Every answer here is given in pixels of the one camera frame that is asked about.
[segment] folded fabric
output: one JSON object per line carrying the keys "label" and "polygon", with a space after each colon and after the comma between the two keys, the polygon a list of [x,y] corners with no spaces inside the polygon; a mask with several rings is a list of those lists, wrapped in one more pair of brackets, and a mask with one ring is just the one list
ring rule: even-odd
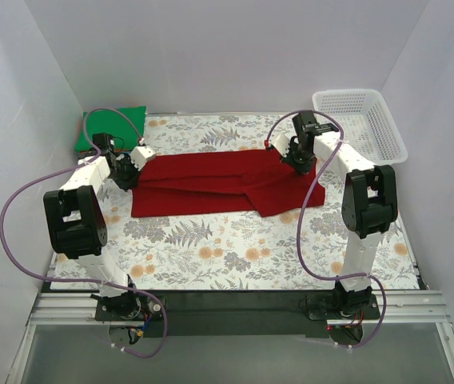
{"label": "folded fabric", "polygon": [[[275,151],[158,156],[133,189],[134,218],[256,210],[262,217],[298,208],[315,174],[297,174]],[[317,185],[307,206],[325,203]]]}

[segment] floral tablecloth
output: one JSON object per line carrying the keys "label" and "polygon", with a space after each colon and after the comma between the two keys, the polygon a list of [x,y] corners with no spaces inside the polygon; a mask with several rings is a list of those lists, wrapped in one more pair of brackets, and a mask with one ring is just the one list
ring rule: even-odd
{"label": "floral tablecloth", "polygon": [[[263,148],[271,115],[151,117],[145,138],[158,154],[182,154]],[[291,122],[280,131],[293,131]],[[318,274],[341,272],[348,231],[341,218],[343,182],[325,172],[324,206],[308,208],[302,248],[309,268]],[[131,218],[131,192],[108,181],[98,194],[109,233],[107,248],[141,289],[310,290],[330,289],[301,268],[296,254],[299,210],[270,218],[257,212]],[[389,289],[418,289],[402,230],[394,223],[378,247],[373,273]],[[83,278],[86,272],[61,254],[54,275]],[[90,289],[78,283],[53,283],[53,289]]]}

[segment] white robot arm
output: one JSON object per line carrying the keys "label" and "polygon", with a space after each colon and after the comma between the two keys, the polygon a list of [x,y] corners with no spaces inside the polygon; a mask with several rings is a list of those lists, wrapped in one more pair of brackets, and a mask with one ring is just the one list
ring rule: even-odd
{"label": "white robot arm", "polygon": [[[281,161],[298,173],[308,173],[316,158],[326,160],[336,149],[339,132],[332,124],[319,124],[311,112],[293,118],[297,133],[289,139],[278,135],[272,145]],[[341,276],[370,274],[376,248],[390,224],[397,219],[396,177],[391,166],[377,166],[345,143],[337,151],[329,168],[344,180],[342,218],[347,226],[348,244]],[[355,310],[367,304],[371,294],[370,279],[355,277],[336,284],[341,306]]]}
{"label": "white robot arm", "polygon": [[[95,134],[93,141],[102,155],[93,162],[90,161],[94,156],[79,160],[78,164],[86,165],[74,171],[59,190],[44,195],[51,245],[56,252],[83,266],[91,278],[134,287],[129,275],[118,267],[105,248],[106,224],[96,193],[107,178],[112,178],[123,190],[136,186],[142,168],[156,153],[150,146],[140,145],[130,154],[117,156],[110,135]],[[78,218],[69,218],[72,212],[79,212]],[[94,298],[123,318],[136,317],[139,312],[139,298],[126,290],[101,285],[99,296]]]}

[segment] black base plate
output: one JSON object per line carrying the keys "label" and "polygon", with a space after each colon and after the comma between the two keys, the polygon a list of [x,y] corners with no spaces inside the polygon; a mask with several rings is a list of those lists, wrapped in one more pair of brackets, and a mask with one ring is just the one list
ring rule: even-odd
{"label": "black base plate", "polygon": [[[199,291],[155,290],[151,294],[166,300],[169,336],[304,334],[308,338],[328,338],[327,319],[339,314],[322,310],[331,290]],[[378,319],[376,298],[364,308],[364,318]],[[126,322],[98,305],[99,322]],[[145,338],[159,338],[163,321],[154,320]]]}

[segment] gray floor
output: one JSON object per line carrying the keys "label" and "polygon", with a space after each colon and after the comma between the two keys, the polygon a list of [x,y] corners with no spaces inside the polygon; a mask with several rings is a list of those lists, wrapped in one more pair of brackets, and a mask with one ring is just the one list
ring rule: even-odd
{"label": "gray floor", "polygon": [[[364,326],[366,334],[372,326]],[[106,326],[38,326],[23,383],[453,383],[434,324],[385,324],[351,353],[300,336],[169,338],[137,359],[110,348]],[[148,351],[157,339],[142,339]]]}

